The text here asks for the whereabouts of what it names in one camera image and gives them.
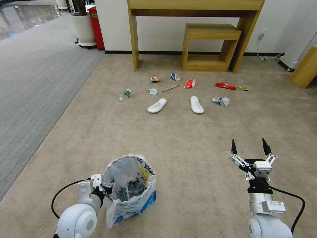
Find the white wall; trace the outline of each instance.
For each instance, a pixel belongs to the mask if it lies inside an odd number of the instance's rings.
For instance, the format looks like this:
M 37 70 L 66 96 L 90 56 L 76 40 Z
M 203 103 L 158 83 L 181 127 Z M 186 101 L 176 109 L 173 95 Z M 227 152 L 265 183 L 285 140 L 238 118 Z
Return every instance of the white wall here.
M 315 0 L 266 0 L 250 38 L 246 52 L 284 52 L 300 20 L 305 17 L 307 4 Z M 126 0 L 95 0 L 106 50 L 130 51 L 131 39 Z M 185 23 L 230 23 L 237 26 L 238 18 L 137 17 L 140 51 L 181 51 Z M 267 29 L 257 44 L 261 30 Z M 221 42 L 193 42 L 191 51 L 220 51 Z

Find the gray carpet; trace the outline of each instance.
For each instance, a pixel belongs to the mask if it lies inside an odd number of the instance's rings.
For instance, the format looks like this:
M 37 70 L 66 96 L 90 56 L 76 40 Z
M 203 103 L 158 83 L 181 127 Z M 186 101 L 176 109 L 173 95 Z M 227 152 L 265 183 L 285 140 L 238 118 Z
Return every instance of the gray carpet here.
M 68 15 L 0 41 L 0 200 L 104 56 Z

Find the red snack wrapper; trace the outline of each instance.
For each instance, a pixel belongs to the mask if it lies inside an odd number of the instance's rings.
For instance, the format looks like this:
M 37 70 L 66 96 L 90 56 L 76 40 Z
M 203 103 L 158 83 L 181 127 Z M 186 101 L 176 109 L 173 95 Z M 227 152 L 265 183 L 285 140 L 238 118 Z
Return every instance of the red snack wrapper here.
M 159 77 L 152 77 L 151 82 L 153 83 L 159 82 Z
M 235 90 L 236 89 L 234 85 L 228 85 L 225 82 L 216 82 L 216 86 L 220 87 L 220 88 L 231 89 L 231 90 Z
M 193 88 L 193 87 L 195 87 L 195 84 L 196 84 L 196 81 L 194 79 L 187 80 L 184 88 Z

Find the white planter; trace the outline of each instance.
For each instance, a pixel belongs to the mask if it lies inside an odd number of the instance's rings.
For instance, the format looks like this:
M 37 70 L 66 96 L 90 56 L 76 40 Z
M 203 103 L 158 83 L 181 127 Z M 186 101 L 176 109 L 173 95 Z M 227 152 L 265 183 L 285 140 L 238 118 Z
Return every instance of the white planter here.
M 70 14 L 80 46 L 96 45 L 95 35 L 91 26 L 90 16 L 79 16 L 77 13 Z
M 58 5 L 58 9 L 68 9 L 65 0 L 55 0 L 56 4 Z

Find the plastic bag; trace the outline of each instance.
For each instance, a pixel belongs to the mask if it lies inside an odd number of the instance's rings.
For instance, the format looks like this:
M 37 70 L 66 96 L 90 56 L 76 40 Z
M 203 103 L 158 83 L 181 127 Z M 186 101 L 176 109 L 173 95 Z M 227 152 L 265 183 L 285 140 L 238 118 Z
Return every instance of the plastic bag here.
M 156 199 L 156 174 L 143 155 L 129 154 L 112 161 L 103 174 L 104 185 L 114 182 L 109 196 L 107 226 L 140 214 L 152 206 Z

